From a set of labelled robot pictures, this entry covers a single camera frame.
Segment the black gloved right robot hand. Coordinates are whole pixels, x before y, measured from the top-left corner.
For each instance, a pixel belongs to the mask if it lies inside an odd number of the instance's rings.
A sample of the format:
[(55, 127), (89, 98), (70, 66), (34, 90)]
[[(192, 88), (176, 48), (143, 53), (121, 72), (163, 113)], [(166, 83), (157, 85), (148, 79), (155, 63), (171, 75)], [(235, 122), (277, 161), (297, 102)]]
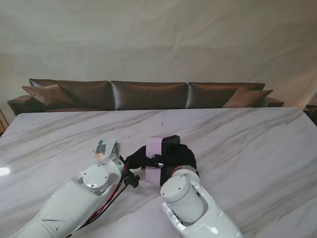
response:
[(197, 162), (193, 151), (184, 144), (173, 145), (168, 152), (161, 155), (161, 157), (165, 166), (190, 166), (194, 169), (197, 168)]

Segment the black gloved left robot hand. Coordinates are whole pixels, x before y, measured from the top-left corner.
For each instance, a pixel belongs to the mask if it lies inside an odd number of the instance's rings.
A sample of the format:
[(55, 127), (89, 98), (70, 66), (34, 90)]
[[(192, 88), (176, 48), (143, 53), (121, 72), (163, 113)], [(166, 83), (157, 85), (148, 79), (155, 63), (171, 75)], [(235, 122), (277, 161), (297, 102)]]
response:
[(146, 146), (142, 146), (136, 152), (128, 156), (125, 162), (128, 163), (129, 169), (138, 169), (141, 167), (159, 167), (159, 164), (163, 164), (160, 155), (155, 155), (154, 158), (148, 158), (146, 156)]

